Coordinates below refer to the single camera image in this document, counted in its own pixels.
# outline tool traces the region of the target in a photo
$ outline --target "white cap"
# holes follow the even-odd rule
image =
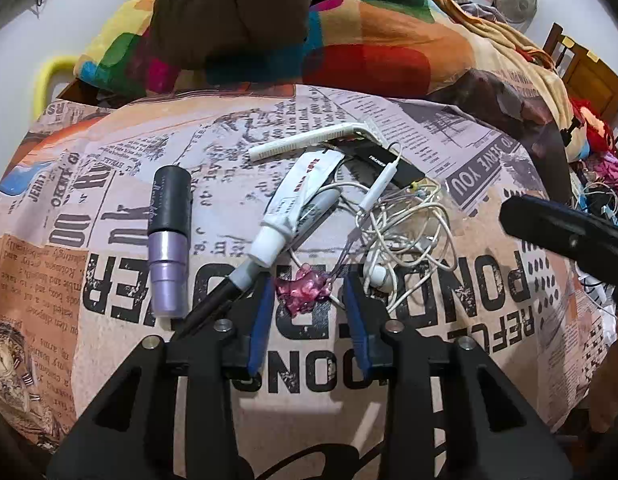
[[[287,244],[287,238],[280,231],[263,225],[249,249],[249,257],[260,267],[269,268]]]

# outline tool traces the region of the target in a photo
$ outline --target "triangular cutout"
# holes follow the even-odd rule
[[[110,430],[126,431],[131,424],[131,413],[134,409],[135,394],[140,384],[140,368],[132,368],[129,375],[124,378],[108,399],[95,422],[98,426]]]
[[[478,370],[478,383],[483,393],[490,430],[500,433],[500,431],[521,428],[525,425],[525,418],[486,368]]]

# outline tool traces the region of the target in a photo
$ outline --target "pink translucent object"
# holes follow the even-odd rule
[[[331,294],[331,280],[328,272],[318,272],[309,264],[303,264],[295,274],[295,280],[276,278],[276,292],[291,317],[298,313],[311,312],[316,301]]]

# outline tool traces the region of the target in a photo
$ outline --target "tube cap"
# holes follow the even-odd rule
[[[191,232],[191,175],[179,166],[155,172],[147,232],[175,231],[189,238]]]
[[[260,267],[268,269],[287,244],[287,239],[279,231],[263,225],[249,249],[249,257]]]

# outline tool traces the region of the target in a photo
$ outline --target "clock illustration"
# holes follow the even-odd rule
[[[0,322],[0,413],[21,434],[54,451],[64,431],[42,400],[24,336]]]

